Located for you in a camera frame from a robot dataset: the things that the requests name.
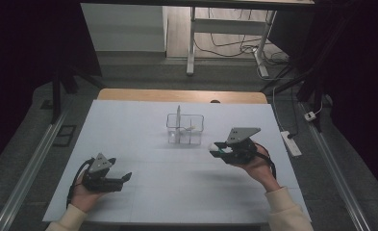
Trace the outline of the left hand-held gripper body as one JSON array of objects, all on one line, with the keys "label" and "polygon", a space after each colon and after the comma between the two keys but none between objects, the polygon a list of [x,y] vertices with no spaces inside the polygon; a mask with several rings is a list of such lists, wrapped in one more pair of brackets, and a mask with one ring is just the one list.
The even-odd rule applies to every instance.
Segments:
[{"label": "left hand-held gripper body", "polygon": [[84,173],[82,184],[85,188],[94,193],[120,192],[123,188],[121,179],[107,178],[106,175],[113,166],[102,153],[87,168]]}]

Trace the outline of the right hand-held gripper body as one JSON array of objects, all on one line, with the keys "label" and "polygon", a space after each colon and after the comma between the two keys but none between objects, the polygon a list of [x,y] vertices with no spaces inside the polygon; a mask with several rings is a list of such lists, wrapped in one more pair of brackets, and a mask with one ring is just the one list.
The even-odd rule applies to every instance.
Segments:
[{"label": "right hand-held gripper body", "polygon": [[232,165],[246,165],[251,162],[257,154],[257,147],[251,137],[260,131],[258,127],[234,127],[223,144],[224,148],[229,147],[231,151],[224,153],[221,159]]}]

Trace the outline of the clear plastic organizer box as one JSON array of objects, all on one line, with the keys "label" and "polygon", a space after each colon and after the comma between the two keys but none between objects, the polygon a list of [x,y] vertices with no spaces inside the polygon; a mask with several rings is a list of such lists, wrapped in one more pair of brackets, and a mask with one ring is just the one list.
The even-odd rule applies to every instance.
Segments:
[{"label": "clear plastic organizer box", "polygon": [[199,145],[204,131],[204,117],[169,114],[166,128],[169,143]]}]

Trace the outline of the silver pen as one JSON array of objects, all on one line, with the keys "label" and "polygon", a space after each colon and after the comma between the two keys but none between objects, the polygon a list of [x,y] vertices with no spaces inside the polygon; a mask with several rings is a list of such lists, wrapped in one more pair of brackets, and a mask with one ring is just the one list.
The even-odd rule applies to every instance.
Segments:
[{"label": "silver pen", "polygon": [[181,121],[181,107],[179,105],[177,108],[177,113],[176,113],[176,128],[175,128],[176,143],[180,143],[180,121]]}]

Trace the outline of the person's left hand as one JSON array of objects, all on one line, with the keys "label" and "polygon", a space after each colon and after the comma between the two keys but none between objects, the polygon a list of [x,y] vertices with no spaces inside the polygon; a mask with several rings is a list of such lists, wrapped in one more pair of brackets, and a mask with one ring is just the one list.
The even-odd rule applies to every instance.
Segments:
[{"label": "person's left hand", "polygon": [[78,180],[75,184],[70,204],[87,214],[104,195],[106,195],[105,192],[88,191],[82,181]]}]

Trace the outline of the person's right hand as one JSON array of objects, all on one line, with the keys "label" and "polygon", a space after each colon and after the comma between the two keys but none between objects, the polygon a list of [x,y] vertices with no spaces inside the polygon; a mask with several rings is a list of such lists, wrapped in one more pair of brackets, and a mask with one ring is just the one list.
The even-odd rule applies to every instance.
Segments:
[{"label": "person's right hand", "polygon": [[266,160],[256,157],[247,165],[238,165],[238,167],[244,169],[251,178],[258,181],[268,193],[281,189]]}]

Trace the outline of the white table cover sheet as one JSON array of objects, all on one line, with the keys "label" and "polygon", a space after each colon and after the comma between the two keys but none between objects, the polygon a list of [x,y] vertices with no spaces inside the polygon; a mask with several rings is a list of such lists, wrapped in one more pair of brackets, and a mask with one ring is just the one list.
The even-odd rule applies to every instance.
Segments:
[{"label": "white table cover sheet", "polygon": [[[198,145],[168,140],[170,114],[202,115]],[[277,167],[277,179],[293,200],[305,203],[268,104],[170,103],[96,100],[44,215],[65,211],[68,188],[79,166],[102,153],[116,160],[110,176],[132,175],[119,192],[101,198],[88,220],[124,224],[258,224],[267,221],[264,188],[242,169],[226,165],[208,150],[234,127],[258,127],[254,139]]]}]

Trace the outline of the white power strip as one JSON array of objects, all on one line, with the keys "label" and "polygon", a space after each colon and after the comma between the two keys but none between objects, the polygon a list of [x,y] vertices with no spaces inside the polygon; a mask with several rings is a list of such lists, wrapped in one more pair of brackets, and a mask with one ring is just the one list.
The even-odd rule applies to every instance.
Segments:
[{"label": "white power strip", "polygon": [[282,131],[281,136],[292,157],[299,157],[302,155],[302,152],[293,139],[293,135],[289,131]]}]

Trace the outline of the wooden table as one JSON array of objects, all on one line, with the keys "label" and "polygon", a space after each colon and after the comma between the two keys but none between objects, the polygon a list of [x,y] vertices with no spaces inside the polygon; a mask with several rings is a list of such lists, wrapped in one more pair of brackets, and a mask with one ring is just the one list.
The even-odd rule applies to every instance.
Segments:
[{"label": "wooden table", "polygon": [[103,89],[98,100],[155,101],[155,102],[192,102],[231,104],[266,104],[267,99],[261,92],[209,91],[209,90],[137,90]]}]

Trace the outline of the black stand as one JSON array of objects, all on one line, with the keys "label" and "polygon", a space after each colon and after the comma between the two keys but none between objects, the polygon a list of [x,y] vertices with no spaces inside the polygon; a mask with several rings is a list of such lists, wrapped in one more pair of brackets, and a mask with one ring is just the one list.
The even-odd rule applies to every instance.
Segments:
[{"label": "black stand", "polygon": [[55,124],[59,116],[62,114],[62,100],[61,100],[61,88],[64,88],[66,93],[75,94],[78,92],[79,86],[75,80],[75,77],[81,77],[85,81],[89,82],[93,86],[102,90],[106,86],[93,76],[84,72],[81,68],[74,65],[63,65],[53,75],[52,91],[53,91],[53,115],[51,123]]},{"label": "black stand", "polygon": [[307,102],[314,96],[313,125],[321,131],[320,107],[326,75],[324,71],[331,61],[331,54],[339,37],[348,25],[350,17],[345,13],[285,13],[279,12],[273,23],[273,43],[289,56],[287,66],[261,92],[268,96],[302,86],[296,98]]}]

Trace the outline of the white-legged desk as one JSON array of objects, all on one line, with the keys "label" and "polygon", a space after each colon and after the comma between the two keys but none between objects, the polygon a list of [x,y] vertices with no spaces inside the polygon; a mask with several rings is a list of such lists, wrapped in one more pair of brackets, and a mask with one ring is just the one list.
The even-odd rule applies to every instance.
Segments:
[{"label": "white-legged desk", "polygon": [[[190,7],[189,52],[187,75],[194,72],[194,36],[196,33],[261,36],[259,47],[253,52],[258,69],[263,76],[267,71],[262,53],[270,32],[274,16],[278,11],[312,9],[315,0],[80,0],[82,3],[119,4],[142,6]],[[228,19],[197,18],[197,8],[267,10],[267,19],[261,21],[239,21]]]}]

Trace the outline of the white cabinet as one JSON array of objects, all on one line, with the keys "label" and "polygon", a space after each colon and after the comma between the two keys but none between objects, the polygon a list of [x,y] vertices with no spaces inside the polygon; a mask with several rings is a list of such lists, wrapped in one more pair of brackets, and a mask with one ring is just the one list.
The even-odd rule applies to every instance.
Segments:
[{"label": "white cabinet", "polygon": [[166,51],[166,7],[90,3],[81,7],[96,51]]}]

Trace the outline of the dark curtain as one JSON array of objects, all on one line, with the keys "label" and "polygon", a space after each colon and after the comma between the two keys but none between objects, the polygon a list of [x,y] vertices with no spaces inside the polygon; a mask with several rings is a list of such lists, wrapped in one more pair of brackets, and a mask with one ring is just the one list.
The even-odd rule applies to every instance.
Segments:
[{"label": "dark curtain", "polygon": [[345,13],[350,17],[324,71],[323,94],[332,99],[333,123],[378,180],[378,0],[315,3],[323,9],[279,12]]}]

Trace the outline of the black floor frame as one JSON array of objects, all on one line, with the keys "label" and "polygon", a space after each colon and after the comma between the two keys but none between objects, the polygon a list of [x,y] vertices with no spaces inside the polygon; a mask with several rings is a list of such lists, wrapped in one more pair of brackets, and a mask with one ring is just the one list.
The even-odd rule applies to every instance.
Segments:
[{"label": "black floor frame", "polygon": [[53,145],[57,147],[68,147],[74,138],[76,128],[76,125],[62,125],[53,141]]}]

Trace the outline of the aluminium floor rail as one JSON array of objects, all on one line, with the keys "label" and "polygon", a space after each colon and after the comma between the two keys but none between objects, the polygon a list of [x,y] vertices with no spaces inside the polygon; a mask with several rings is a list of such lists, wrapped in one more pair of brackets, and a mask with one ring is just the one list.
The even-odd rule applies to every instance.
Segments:
[{"label": "aluminium floor rail", "polygon": [[9,231],[11,228],[13,221],[15,220],[19,209],[23,204],[25,197],[31,189],[31,186],[38,175],[39,169],[42,166],[67,115],[68,109],[63,109],[61,114],[56,118],[55,122],[47,127],[41,141],[32,155],[32,158],[25,167],[6,204],[0,212],[0,231]]},{"label": "aluminium floor rail", "polygon": [[340,167],[330,149],[329,144],[323,135],[316,129],[311,121],[305,120],[309,130],[315,140],[319,153],[327,166],[327,169],[335,183],[340,198],[343,200],[346,210],[357,231],[371,231],[370,225],[365,217],[362,207],[360,206],[355,194],[347,184]]}]

